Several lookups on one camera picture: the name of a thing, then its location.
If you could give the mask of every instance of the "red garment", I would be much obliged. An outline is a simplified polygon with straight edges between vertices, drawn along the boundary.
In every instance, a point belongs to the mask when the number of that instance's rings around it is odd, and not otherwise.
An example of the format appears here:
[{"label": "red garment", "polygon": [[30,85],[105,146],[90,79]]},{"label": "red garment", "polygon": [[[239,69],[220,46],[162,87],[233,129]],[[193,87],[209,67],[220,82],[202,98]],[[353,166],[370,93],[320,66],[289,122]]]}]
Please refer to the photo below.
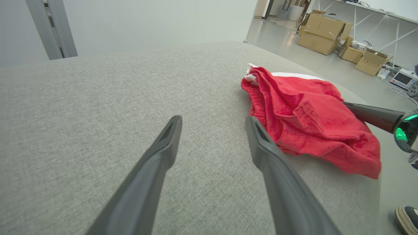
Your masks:
[{"label": "red garment", "polygon": [[349,174],[377,179],[380,145],[366,124],[342,103],[337,88],[326,81],[274,77],[252,68],[258,85],[242,79],[255,116],[285,153],[310,154]]}]

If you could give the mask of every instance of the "black sneaker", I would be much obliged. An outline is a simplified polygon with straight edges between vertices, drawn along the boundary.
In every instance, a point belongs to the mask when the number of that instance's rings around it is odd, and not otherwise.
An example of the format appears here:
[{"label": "black sneaker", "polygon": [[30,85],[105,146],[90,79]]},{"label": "black sneaker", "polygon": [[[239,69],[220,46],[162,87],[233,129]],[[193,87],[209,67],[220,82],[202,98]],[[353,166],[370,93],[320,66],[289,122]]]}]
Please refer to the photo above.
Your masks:
[{"label": "black sneaker", "polygon": [[395,215],[399,227],[407,235],[418,235],[418,210],[413,207],[397,207]]}]

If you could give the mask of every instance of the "gray floor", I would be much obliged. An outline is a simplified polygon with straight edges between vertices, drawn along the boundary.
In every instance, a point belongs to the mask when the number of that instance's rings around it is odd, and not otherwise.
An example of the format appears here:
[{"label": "gray floor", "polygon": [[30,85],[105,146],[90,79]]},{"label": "gray floor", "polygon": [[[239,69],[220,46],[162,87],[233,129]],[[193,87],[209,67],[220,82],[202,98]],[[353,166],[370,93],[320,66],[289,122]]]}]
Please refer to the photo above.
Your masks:
[{"label": "gray floor", "polygon": [[[355,64],[339,58],[337,54],[324,56],[299,46],[297,44],[299,36],[292,29],[262,19],[254,19],[247,39],[249,44],[303,65],[329,81],[346,87],[369,105],[406,112],[418,108],[412,100],[392,92],[389,85],[380,78],[355,69]],[[395,207],[409,205],[418,208],[418,187],[415,181],[418,178],[418,171],[407,163],[408,153],[396,156],[398,151],[393,152],[393,158],[382,159],[378,228],[378,234],[382,235],[401,234],[394,223]]]}]

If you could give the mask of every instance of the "white cable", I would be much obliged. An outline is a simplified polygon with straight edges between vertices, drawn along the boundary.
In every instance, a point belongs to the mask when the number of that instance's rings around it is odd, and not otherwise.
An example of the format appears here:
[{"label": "white cable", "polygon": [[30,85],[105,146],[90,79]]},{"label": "white cable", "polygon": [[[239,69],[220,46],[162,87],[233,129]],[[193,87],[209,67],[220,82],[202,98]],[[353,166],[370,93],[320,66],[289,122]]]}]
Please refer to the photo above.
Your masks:
[{"label": "white cable", "polygon": [[403,91],[399,90],[398,88],[396,88],[395,86],[391,85],[389,82],[387,82],[387,81],[385,81],[385,80],[383,80],[383,79],[382,79],[382,81],[383,81],[384,83],[388,84],[389,86],[391,86],[391,87],[389,87],[389,89],[390,89],[391,91],[393,91],[394,93],[396,93],[396,94],[400,95],[400,96],[401,96],[401,97],[403,97],[403,98],[413,100],[413,102],[415,102],[415,104],[416,104],[416,105],[418,105],[418,103],[416,102],[416,100],[414,100],[413,98],[409,97],[409,95],[407,95],[405,92],[403,92]]}]

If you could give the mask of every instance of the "gray tabletop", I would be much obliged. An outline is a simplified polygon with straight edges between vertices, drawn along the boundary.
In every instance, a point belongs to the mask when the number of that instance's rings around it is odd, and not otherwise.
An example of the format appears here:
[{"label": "gray tabletop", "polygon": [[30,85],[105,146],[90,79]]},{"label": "gray tabletop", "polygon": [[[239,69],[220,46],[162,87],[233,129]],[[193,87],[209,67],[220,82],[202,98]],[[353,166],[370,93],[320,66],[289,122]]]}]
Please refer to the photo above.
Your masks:
[{"label": "gray tabletop", "polygon": [[[245,131],[247,63],[318,76],[238,42],[0,69],[0,233],[83,234],[180,114],[180,146],[153,233],[274,234]],[[337,87],[346,100],[364,103]],[[311,156],[289,160],[344,234],[375,233],[379,181]]]}]

